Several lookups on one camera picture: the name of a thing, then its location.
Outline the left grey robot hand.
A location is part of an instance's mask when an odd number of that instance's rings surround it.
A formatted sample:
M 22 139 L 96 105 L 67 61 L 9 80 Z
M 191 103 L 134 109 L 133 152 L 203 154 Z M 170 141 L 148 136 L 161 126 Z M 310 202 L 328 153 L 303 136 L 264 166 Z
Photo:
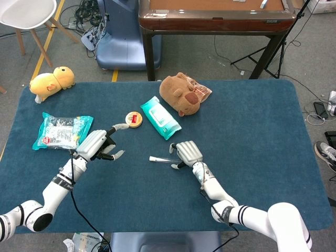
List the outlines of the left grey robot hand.
M 94 130 L 75 150 L 76 156 L 84 158 L 87 162 L 94 159 L 114 161 L 120 158 L 125 150 L 120 150 L 115 154 L 109 153 L 116 147 L 116 143 L 111 139 L 111 135 L 118 130 L 128 129 L 126 123 L 119 123 L 112 126 L 110 130 Z

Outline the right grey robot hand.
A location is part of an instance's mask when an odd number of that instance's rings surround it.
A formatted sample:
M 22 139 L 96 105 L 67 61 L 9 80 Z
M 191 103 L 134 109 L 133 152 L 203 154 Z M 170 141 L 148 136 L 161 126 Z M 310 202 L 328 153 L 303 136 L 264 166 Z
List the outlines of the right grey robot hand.
M 179 164 L 171 164 L 171 168 L 179 170 L 184 166 L 193 167 L 197 162 L 203 160 L 203 155 L 193 141 L 185 141 L 178 144 L 170 144 L 169 153 L 176 150 L 177 156 L 181 159 Z

